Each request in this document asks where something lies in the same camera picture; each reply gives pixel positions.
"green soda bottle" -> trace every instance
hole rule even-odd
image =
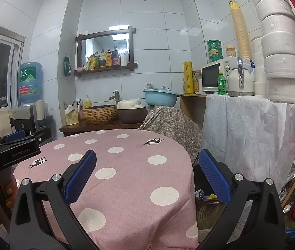
[[[226,95],[226,80],[223,72],[219,72],[218,77],[218,95]]]

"white cloth cover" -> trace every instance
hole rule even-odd
[[[207,148],[232,173],[263,182],[279,192],[295,157],[295,104],[260,96],[206,96],[201,149]],[[247,201],[229,242],[237,239],[250,212]]]

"blue plastic basin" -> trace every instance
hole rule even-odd
[[[177,97],[180,96],[177,93],[155,89],[144,90],[144,93],[146,104],[154,106],[164,105],[174,107]]]

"wicker basket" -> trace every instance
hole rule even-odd
[[[74,110],[72,110],[68,114],[65,114],[65,120],[66,120],[66,124],[68,126],[79,123],[78,110],[75,108]]]
[[[117,105],[89,107],[82,112],[84,120],[94,124],[103,124],[117,119]]]

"blue gripper pad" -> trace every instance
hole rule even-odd
[[[22,139],[26,136],[25,131],[24,130],[20,130],[17,132],[14,132],[12,134],[9,134],[6,138],[5,138],[5,142],[12,142],[18,139]]]
[[[80,160],[79,167],[65,186],[64,198],[67,204],[74,203],[78,200],[95,167],[96,154],[91,150],[87,156]]]
[[[229,205],[232,199],[230,184],[204,150],[201,150],[199,153],[199,166],[208,179],[218,200]]]

